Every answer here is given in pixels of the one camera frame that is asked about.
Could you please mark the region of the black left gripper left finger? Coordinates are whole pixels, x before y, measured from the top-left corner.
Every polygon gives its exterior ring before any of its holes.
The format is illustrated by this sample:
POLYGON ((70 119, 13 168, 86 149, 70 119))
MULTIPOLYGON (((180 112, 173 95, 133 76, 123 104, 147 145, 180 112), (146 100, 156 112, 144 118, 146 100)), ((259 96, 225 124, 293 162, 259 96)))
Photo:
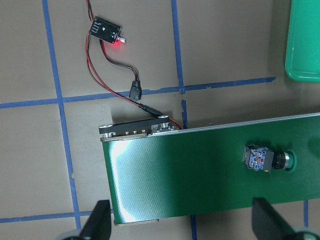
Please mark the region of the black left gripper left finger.
POLYGON ((81 240, 109 240, 112 233, 111 206, 109 200, 99 200, 83 229, 81 240))

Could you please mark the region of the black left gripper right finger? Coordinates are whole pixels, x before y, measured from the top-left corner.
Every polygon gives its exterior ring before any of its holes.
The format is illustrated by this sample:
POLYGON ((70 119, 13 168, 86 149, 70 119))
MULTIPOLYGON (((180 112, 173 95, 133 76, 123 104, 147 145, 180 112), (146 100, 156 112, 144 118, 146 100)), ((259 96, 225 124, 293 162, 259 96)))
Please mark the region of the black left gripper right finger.
POLYGON ((251 228, 258 240, 298 239, 298 233, 263 197, 252 199, 251 228))

